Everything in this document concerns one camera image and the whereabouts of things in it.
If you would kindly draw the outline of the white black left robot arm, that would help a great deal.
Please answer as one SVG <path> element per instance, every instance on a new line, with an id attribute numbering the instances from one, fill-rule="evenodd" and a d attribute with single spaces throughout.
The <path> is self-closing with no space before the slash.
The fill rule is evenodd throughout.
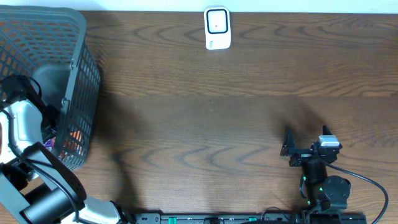
<path id="1" fill-rule="evenodd" d="M 50 107 L 28 77 L 1 80 L 1 204 L 19 223 L 134 223 L 114 202 L 86 194 L 76 175 L 43 144 Z"/>

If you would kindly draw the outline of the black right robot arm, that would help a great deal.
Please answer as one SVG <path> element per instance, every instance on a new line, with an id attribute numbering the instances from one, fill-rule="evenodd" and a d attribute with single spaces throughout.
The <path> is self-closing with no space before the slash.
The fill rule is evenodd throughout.
<path id="1" fill-rule="evenodd" d="M 281 156 L 290 158 L 289 166 L 302 168 L 300 193 L 309 207 L 319 212 L 340 212 L 347 209 L 351 183 L 337 175 L 328 175 L 326 166 L 337 160 L 342 145 L 327 126 L 323 126 L 318 140 L 308 148 L 295 145 L 290 128 L 285 129 Z"/>

